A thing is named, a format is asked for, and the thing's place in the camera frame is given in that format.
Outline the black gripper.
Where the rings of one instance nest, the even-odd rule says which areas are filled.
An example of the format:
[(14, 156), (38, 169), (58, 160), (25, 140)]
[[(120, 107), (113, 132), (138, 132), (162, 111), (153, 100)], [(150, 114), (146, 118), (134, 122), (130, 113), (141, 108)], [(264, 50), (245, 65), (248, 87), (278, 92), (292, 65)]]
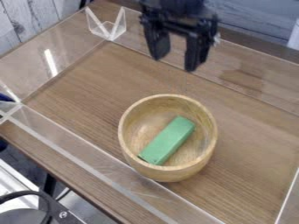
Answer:
[(160, 60), (170, 51), (169, 33), (185, 35), (184, 70), (192, 72), (206, 61), (217, 39), (218, 16), (205, 0), (137, 0), (148, 51)]

